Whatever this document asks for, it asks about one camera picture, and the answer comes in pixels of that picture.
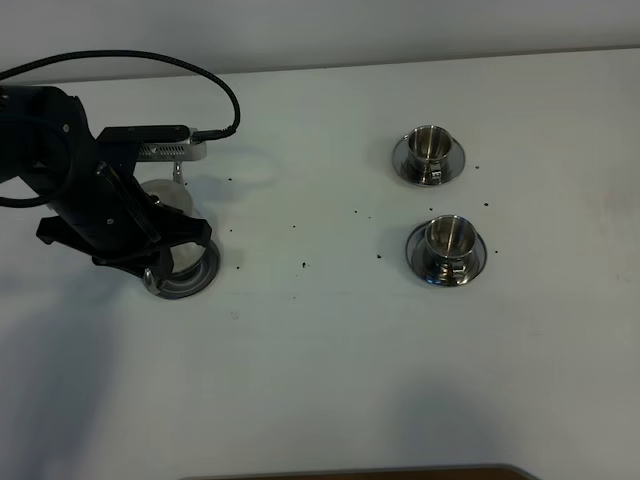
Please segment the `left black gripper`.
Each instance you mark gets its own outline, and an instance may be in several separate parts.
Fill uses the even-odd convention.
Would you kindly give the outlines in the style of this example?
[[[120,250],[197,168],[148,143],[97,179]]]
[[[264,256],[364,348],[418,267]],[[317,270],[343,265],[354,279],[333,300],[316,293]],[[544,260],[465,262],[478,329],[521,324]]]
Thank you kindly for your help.
[[[150,240],[112,184],[118,180],[131,200],[142,202],[145,194],[134,177],[135,165],[131,159],[77,161],[72,185],[50,204],[56,215],[40,220],[37,238],[89,255],[96,266],[138,278],[149,269],[156,280],[168,280],[174,268],[170,247],[206,247],[212,228],[204,219],[151,203],[149,220],[157,235]]]

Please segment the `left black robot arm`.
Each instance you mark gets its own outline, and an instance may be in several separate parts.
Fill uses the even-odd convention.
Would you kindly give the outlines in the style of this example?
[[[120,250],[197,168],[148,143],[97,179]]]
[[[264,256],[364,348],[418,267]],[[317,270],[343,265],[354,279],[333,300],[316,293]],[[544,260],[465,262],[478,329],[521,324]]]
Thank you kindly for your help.
[[[1,179],[21,179],[46,205],[37,237],[89,256],[98,266],[140,278],[164,298],[182,298],[216,277],[220,253],[195,209],[180,170],[172,179],[138,182],[139,162],[202,159],[206,146],[185,125],[89,129],[81,101],[56,87],[1,88]]]

